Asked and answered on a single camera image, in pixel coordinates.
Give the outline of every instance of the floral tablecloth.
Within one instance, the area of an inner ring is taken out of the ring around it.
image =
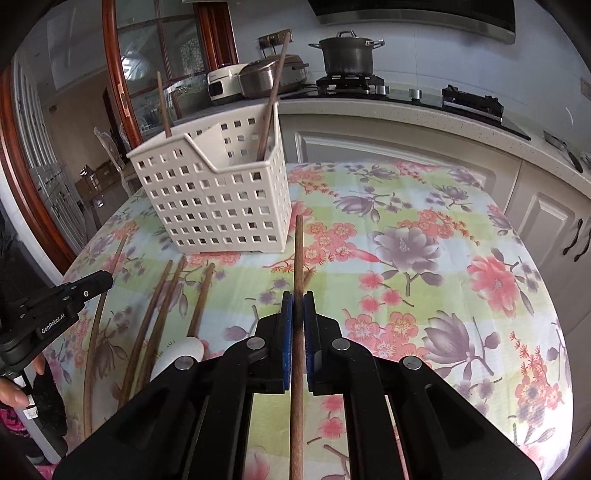
[[[460,167],[387,163],[290,166],[295,216],[317,311],[374,355],[417,355],[454,386],[548,478],[566,457],[572,422],[568,357],[536,267],[503,213]],[[107,268],[129,236],[99,329],[93,426],[116,411],[135,335],[169,259],[180,253],[143,190],[92,239],[65,276]],[[293,282],[285,253],[200,254],[174,292],[160,353],[187,333],[207,264],[216,270],[201,327],[206,357],[250,335]],[[46,356],[66,403],[70,450],[82,441],[82,389],[98,299]],[[288,395],[254,402],[247,480],[288,476]],[[305,478],[349,478],[342,398],[306,398]]]

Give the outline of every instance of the stainless steel pot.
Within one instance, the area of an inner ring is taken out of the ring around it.
[[[242,94],[247,98],[261,98],[269,96],[273,88],[275,66],[279,62],[279,55],[253,61],[246,65],[238,74],[238,83]],[[285,64],[281,72],[278,93],[293,92],[306,81],[304,63],[299,55],[286,55]]]
[[[385,43],[384,40],[358,37],[353,30],[346,30],[337,33],[336,37],[308,45],[322,50],[327,75],[368,77],[374,73],[374,49],[383,47]]]

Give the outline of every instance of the wall outlet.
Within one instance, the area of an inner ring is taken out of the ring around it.
[[[286,34],[291,37],[290,42],[293,42],[294,37],[291,29],[289,28],[287,30],[279,30],[279,32],[270,33],[268,35],[259,37],[259,48],[261,50],[265,50],[266,48],[280,47],[283,45],[283,39],[285,38]]]
[[[591,83],[581,77],[581,93],[591,100]]]

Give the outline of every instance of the screw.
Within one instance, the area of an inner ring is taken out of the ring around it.
[[[333,340],[332,346],[335,350],[347,350],[351,346],[351,342],[349,342],[346,338],[335,338]]]
[[[409,356],[405,356],[402,359],[402,364],[408,368],[409,370],[418,370],[419,368],[421,368],[421,365],[423,364],[423,362],[421,362],[421,359],[417,356],[414,355],[409,355]]]
[[[174,361],[174,366],[177,370],[188,370],[193,366],[195,360],[193,360],[192,356],[180,356]]]
[[[252,337],[246,341],[246,346],[251,350],[260,350],[265,346],[265,341],[261,337]]]

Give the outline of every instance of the person's hand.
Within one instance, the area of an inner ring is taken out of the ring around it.
[[[42,353],[31,362],[38,375],[45,371],[45,357]],[[12,408],[27,408],[29,401],[16,383],[7,378],[0,377],[0,401]]]

